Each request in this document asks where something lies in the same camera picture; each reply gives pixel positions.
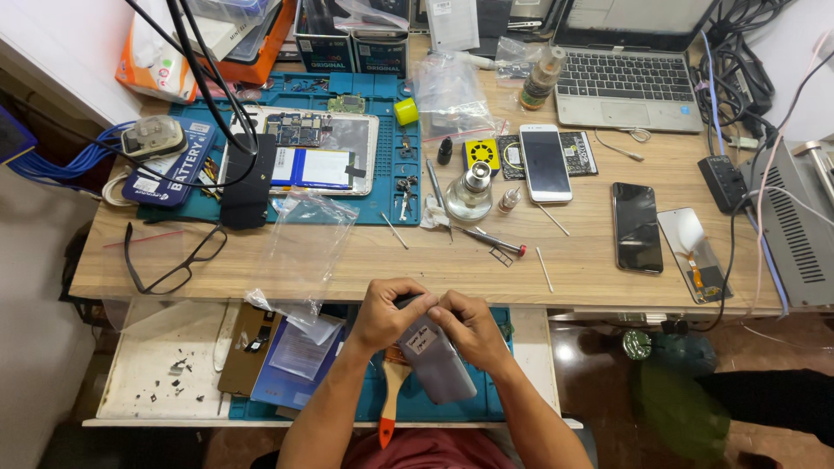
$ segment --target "power strip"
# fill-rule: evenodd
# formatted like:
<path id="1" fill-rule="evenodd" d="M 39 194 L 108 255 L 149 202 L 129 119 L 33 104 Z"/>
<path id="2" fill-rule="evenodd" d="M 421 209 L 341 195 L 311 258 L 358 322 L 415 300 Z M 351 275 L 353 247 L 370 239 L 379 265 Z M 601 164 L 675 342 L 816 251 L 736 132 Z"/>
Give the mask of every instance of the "power strip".
<path id="1" fill-rule="evenodd" d="M 744 194 L 747 194 L 741 171 L 725 155 L 708 156 L 698 162 L 698 168 L 704 175 L 706 187 L 710 189 L 718 209 L 723 214 L 732 214 Z"/>

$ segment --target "circuit board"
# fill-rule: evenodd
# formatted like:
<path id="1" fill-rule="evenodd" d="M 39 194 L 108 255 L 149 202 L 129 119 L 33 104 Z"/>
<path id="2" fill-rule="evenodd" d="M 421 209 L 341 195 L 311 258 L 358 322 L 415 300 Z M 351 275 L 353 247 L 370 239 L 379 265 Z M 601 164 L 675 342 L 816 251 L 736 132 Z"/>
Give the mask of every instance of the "circuit board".
<path id="1" fill-rule="evenodd" d="M 358 94 L 342 94 L 327 100 L 327 110 L 334 113 L 364 114 L 364 98 Z"/>
<path id="2" fill-rule="evenodd" d="M 275 136 L 279 147 L 318 147 L 321 145 L 321 115 L 280 113 L 266 118 L 266 133 Z"/>

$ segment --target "white smartphone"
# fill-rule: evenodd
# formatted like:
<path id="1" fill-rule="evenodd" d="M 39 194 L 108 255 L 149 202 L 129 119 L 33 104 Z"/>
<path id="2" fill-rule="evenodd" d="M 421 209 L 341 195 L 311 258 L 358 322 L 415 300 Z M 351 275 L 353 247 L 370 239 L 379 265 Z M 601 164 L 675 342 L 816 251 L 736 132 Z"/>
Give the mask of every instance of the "white smartphone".
<path id="1" fill-rule="evenodd" d="M 524 124 L 519 127 L 519 140 L 530 199 L 540 204 L 571 201 L 573 192 L 559 129 L 553 124 Z"/>

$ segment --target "laptop touchpad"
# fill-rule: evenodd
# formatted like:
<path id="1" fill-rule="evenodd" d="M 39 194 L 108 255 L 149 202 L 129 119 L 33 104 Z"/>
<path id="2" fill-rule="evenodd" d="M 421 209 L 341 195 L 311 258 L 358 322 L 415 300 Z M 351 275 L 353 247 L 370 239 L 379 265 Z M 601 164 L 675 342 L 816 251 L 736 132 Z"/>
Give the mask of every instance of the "laptop touchpad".
<path id="1" fill-rule="evenodd" d="M 602 105 L 602 119 L 606 124 L 649 125 L 649 112 L 645 104 L 607 103 Z"/>

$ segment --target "orange case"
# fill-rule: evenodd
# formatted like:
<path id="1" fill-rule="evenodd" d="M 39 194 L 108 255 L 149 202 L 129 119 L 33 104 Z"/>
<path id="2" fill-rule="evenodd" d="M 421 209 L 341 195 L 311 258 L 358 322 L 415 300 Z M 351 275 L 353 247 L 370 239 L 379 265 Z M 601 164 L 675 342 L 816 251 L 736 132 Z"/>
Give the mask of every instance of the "orange case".
<path id="1" fill-rule="evenodd" d="M 295 2 L 296 0 L 282 1 L 281 11 L 275 19 L 272 31 L 266 35 L 264 44 L 261 45 L 258 51 L 258 62 L 254 65 L 227 62 L 225 60 L 214 63 L 217 65 L 217 70 L 220 71 L 224 79 L 257 84 L 266 83 L 269 72 L 272 72 L 275 59 L 278 57 L 278 52 L 284 44 L 284 39 L 287 37 L 290 27 L 293 26 L 293 21 L 295 20 Z M 199 61 L 206 66 L 209 65 L 205 58 L 201 57 Z"/>

